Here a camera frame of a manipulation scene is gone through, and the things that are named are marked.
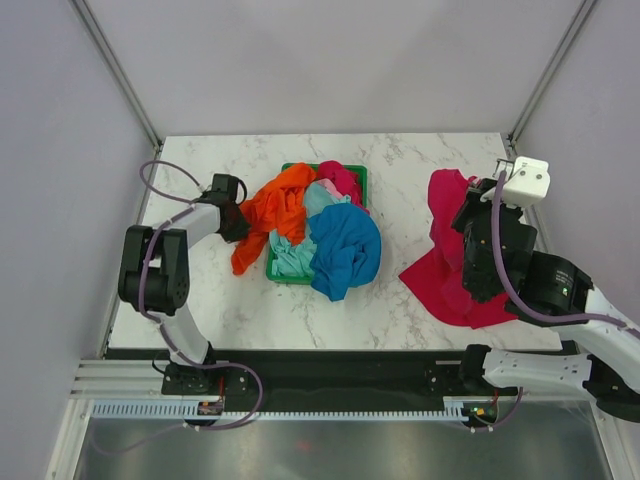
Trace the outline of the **orange t shirt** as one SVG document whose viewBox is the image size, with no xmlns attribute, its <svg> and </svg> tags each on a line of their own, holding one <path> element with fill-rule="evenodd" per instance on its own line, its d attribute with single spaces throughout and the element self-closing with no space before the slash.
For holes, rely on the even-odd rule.
<svg viewBox="0 0 640 480">
<path fill-rule="evenodd" d="M 304 240 L 307 214 L 304 194 L 315 179 L 316 172 L 310 165 L 296 163 L 240 206 L 250 230 L 231 256 L 234 275 L 244 274 L 258 259 L 273 230 L 294 246 Z"/>
</svg>

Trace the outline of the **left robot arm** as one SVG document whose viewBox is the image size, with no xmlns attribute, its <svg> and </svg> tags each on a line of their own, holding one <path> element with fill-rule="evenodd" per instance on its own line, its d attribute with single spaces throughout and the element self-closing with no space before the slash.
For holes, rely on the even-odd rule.
<svg viewBox="0 0 640 480">
<path fill-rule="evenodd" d="M 246 239 L 250 224 L 240 209 L 246 197 L 241 179 L 216 174 L 212 185 L 174 216 L 156 226 L 133 225 L 125 233 L 119 299 L 154 324 L 171 360 L 187 366 L 185 382 L 198 393 L 215 389 L 220 371 L 209 360 L 213 347 L 188 306 L 189 250 L 211 235 L 227 243 Z"/>
</svg>

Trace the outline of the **green plastic basket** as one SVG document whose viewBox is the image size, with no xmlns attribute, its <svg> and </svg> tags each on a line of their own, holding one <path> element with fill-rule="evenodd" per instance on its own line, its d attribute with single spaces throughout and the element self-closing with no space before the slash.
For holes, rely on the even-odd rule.
<svg viewBox="0 0 640 480">
<path fill-rule="evenodd" d="M 315 170 L 316 172 L 316 179 L 313 181 L 317 181 L 317 167 L 320 163 L 309 163 L 309 165 Z M 266 264 L 266 276 L 269 280 L 276 282 L 276 283 L 282 283 L 282 284 L 294 284 L 294 285 L 309 285 L 312 281 L 312 278 L 308 278 L 308 277 L 276 277 L 274 275 L 272 275 L 268 269 L 269 267 L 272 265 L 272 262 L 275 258 L 274 253 L 271 251 L 270 248 L 270 244 L 268 243 L 268 254 L 267 254 L 267 264 Z"/>
</svg>

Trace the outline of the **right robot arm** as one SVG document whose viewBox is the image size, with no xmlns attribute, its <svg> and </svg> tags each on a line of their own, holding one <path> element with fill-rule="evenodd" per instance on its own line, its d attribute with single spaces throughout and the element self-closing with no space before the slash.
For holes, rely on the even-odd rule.
<svg viewBox="0 0 640 480">
<path fill-rule="evenodd" d="M 463 287 L 479 303 L 505 295 L 504 311 L 584 350 L 554 357 L 472 345 L 457 371 L 460 386 L 473 394 L 489 386 L 578 394 L 638 422 L 638 326 L 572 262 L 535 250 L 536 229 L 521 222 L 521 207 L 505 205 L 505 193 L 502 179 L 474 181 L 454 217 L 463 236 Z"/>
</svg>

